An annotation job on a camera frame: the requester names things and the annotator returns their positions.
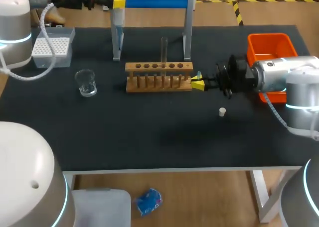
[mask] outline white table frame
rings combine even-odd
[[[278,167],[208,167],[208,168],[163,168],[163,169],[128,169],[128,170],[100,170],[100,171],[64,171],[71,190],[74,188],[76,175],[89,174],[117,174],[117,173],[158,173],[158,172],[199,172],[199,171],[250,171],[254,186],[255,197],[261,223],[269,223],[279,213],[279,198],[285,183],[299,170],[301,166]],[[283,170],[283,173],[268,195],[263,170]]]

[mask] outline white plastic container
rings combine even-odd
[[[56,53],[55,68],[67,68],[71,65],[72,41],[75,36],[74,28],[49,27],[46,32],[51,39]],[[48,68],[52,53],[42,31],[38,35],[32,51],[33,60],[38,68]]]

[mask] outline white metal frame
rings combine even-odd
[[[193,14],[195,10],[196,0],[187,0],[187,8],[185,11],[185,22],[183,29],[183,52],[184,61],[190,61],[191,51],[191,36],[193,29]],[[121,59],[121,52],[123,47],[124,34],[123,31],[119,30],[117,23],[122,23],[124,27],[125,9],[117,8],[110,10],[111,19],[111,33],[112,33],[112,47],[113,47],[113,60],[119,61]]]
[[[68,185],[73,190],[76,175],[87,174],[114,174],[114,173],[158,173],[158,172],[197,172],[197,171],[250,171],[254,194],[256,197],[259,220],[261,223],[269,223],[279,213],[281,190],[286,182],[299,170],[301,166],[278,167],[207,167],[207,168],[163,168],[163,169],[128,169],[128,170],[96,170],[96,171],[64,171]],[[268,196],[265,179],[262,170],[284,170],[274,188],[271,196]]]

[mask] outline wooden floor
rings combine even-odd
[[[296,24],[312,55],[319,56],[319,3],[240,3],[245,25]],[[67,26],[109,27],[107,12],[59,9]],[[126,26],[183,26],[184,10],[127,9]],[[226,3],[196,6],[195,26],[237,25],[233,7]],[[270,188],[280,171],[264,172]],[[249,175],[243,171],[80,176],[76,188],[123,189],[132,200],[148,188],[162,193],[163,205],[146,217],[132,210],[133,227],[279,227],[276,217],[260,225]]]

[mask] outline small glass cup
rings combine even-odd
[[[89,69],[80,70],[75,74],[80,93],[86,98],[95,95],[97,92],[94,76],[94,72]]]

